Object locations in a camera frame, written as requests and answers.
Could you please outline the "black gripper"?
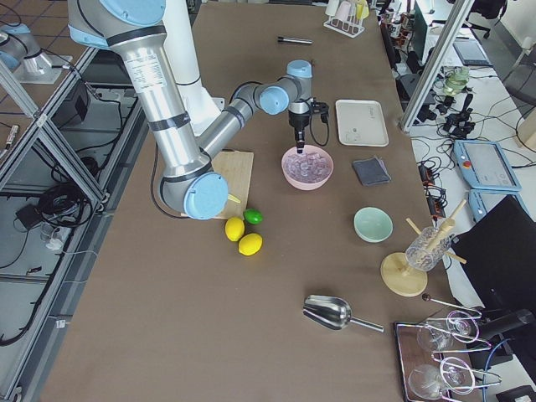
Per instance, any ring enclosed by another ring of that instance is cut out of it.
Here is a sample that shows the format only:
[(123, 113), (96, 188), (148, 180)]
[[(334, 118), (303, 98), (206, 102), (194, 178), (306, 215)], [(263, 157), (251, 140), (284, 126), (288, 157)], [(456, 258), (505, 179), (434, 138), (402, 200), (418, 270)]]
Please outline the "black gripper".
[(308, 104), (290, 104), (288, 116), (289, 124), (294, 129), (296, 152), (300, 152), (300, 149), (304, 149), (306, 143), (305, 131), (311, 121), (310, 107)]

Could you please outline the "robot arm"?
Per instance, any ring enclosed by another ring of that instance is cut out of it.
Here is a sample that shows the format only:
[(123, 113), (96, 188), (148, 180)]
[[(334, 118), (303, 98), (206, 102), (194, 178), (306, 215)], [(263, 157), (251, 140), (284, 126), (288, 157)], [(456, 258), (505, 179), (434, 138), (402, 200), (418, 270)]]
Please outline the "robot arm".
[(160, 198), (192, 219), (212, 219), (224, 209), (229, 187), (212, 160), (258, 110), (288, 111), (297, 135), (308, 124), (312, 67), (299, 59), (272, 84), (239, 87), (195, 135), (200, 115), (214, 103), (200, 83), (184, 1), (70, 1), (68, 15), (76, 43), (121, 57), (166, 164)]
[[(162, 22), (150, 27), (131, 29), (105, 40), (105, 44), (111, 44), (114, 40), (118, 44), (130, 41), (147, 42), (150, 38), (165, 39), (166, 29)], [(21, 29), (9, 28), (7, 25), (1, 27), (1, 59), (8, 62), (9, 69), (17, 68), (24, 59), (35, 59), (41, 48), (35, 44), (30, 46), (31, 33), (26, 25), (22, 24)], [(311, 76), (301, 77), (297, 73), (311, 73), (310, 65), (304, 60), (293, 60), (287, 66), (287, 75), (281, 77), (276, 83), (271, 85), (261, 85), (253, 82), (244, 83), (237, 88), (237, 97), (223, 109), (220, 115), (202, 132), (194, 145), (201, 146), (213, 157), (220, 152), (233, 136), (239, 132), (247, 121), (258, 111), (263, 110), (266, 114), (277, 115), (284, 110), (296, 114), (291, 105), (297, 105), (305, 101), (310, 95)], [(192, 128), (189, 115), (186, 111), (167, 119), (149, 121), (149, 126), (157, 142), (162, 149), (175, 149), (171, 140), (165, 140), (164, 134), (178, 134), (186, 128)]]

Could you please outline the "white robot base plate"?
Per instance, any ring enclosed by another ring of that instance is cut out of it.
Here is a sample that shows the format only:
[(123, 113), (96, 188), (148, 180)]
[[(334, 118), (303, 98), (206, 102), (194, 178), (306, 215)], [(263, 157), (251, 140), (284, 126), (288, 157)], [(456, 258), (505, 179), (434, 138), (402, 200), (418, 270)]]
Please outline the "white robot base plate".
[(212, 97), (200, 80), (191, 85), (181, 86), (180, 93), (190, 117), (193, 133), (196, 137), (200, 137), (221, 114), (225, 100), (222, 97)]

